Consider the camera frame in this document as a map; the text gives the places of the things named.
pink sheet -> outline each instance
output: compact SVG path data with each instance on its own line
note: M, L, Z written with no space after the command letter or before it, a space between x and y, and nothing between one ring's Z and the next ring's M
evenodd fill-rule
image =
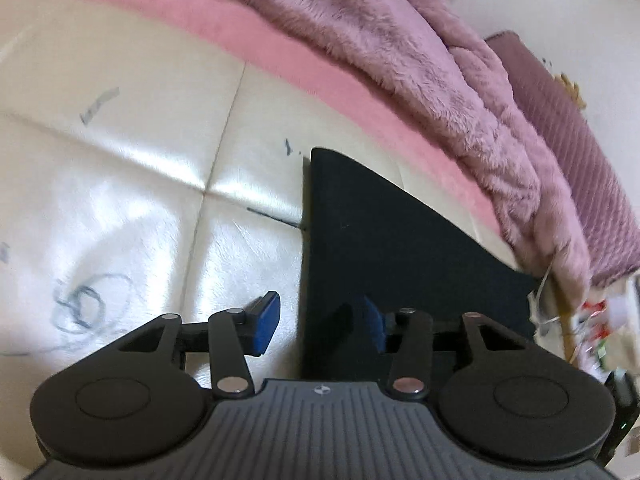
M182 28L277 75L350 118L386 149L429 175L499 232L491 201L421 127L366 76L277 30L233 0L106 0Z

gray ribbed plate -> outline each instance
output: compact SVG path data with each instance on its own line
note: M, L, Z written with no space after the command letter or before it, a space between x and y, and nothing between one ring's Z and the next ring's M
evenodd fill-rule
M225 401L192 440L155 461L83 470L48 461L33 480L611 480L593 462L516 471L450 441L427 407L374 383L275 381Z

black object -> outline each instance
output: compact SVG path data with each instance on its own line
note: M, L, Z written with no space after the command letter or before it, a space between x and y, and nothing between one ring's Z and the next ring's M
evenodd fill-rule
M254 393L242 354L266 350L274 292L208 323L165 314L36 391L49 458L30 478L612 479L593 458L613 401L590 376L475 312L453 325L364 297L345 308L369 320L372 358L392 360L379 384L269 380ZM212 390L182 371L188 351L209 352ZM457 371L434 396L431 363L450 351Z
M532 340L527 295L537 280L510 269L437 212L340 153L315 148L310 174L303 378L386 377L391 358L374 358L364 310L348 320L353 329L344 330L342 306L363 294L385 314L410 306L439 322L474 310ZM450 354L434 364L434 388L453 363Z
M607 465L616 449L627 436L640 416L640 396L633 377L625 370L616 370L609 374L605 386L611 392L616 404L616 418L602 450L598 463Z

yellow object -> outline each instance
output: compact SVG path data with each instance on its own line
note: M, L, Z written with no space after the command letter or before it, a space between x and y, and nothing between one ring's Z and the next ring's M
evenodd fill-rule
M564 87L571 100L578 108L580 108L580 110L584 110L587 107L587 103L585 103L583 98L580 96L580 87L578 86L578 83L572 83L564 72L560 75L556 75L555 80Z

pink fur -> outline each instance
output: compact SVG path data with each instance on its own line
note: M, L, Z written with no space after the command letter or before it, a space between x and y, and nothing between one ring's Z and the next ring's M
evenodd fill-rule
M590 261L568 185L513 103L500 60L444 0L411 0L422 16L407 0L241 1L407 105L491 195L524 265L540 273L553 259L570 302L584 299Z

